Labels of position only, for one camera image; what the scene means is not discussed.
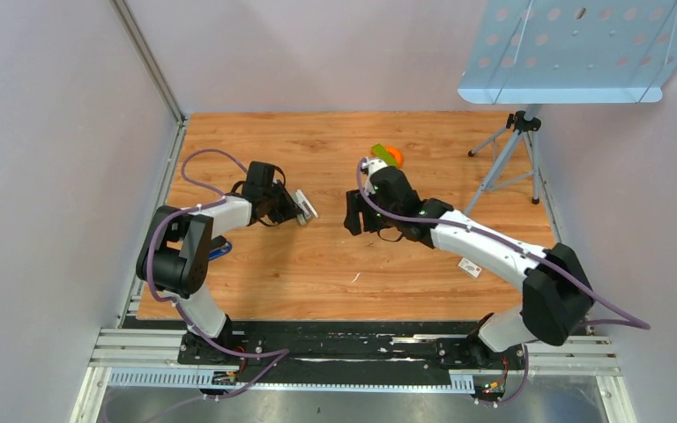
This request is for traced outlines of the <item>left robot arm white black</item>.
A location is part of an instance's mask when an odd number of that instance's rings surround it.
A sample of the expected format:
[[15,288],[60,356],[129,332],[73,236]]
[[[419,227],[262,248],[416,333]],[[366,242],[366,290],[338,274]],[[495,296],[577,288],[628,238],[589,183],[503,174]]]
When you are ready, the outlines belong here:
[[153,214],[136,275],[153,298],[170,302],[202,338],[201,353],[214,364],[234,355],[232,321],[205,286],[215,242],[231,230],[260,223],[278,226],[289,220],[301,225],[317,211],[301,190],[286,186],[286,175],[271,163],[253,161],[244,180],[221,199],[187,209],[162,205]]

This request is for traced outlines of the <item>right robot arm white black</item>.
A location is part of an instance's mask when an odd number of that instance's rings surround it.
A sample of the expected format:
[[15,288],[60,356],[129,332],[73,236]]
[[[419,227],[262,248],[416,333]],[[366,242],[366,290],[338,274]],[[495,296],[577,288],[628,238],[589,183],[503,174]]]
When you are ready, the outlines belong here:
[[479,224],[436,198],[418,196],[405,174],[380,159],[357,165],[357,189],[346,194],[345,228],[352,234],[394,228],[402,239],[454,253],[514,286],[520,305],[490,313],[465,338],[478,367],[492,367],[503,352],[532,341],[563,345],[594,304],[573,249],[548,249]]

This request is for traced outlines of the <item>beige grey stapler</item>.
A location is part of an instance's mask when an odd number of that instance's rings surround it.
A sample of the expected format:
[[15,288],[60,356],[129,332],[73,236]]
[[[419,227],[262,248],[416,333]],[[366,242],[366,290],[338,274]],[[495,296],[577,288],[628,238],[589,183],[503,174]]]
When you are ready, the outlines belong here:
[[317,219],[319,214],[314,205],[309,201],[307,196],[301,189],[297,189],[293,193],[293,200],[300,211],[297,214],[298,223],[301,226],[308,225],[312,220]]

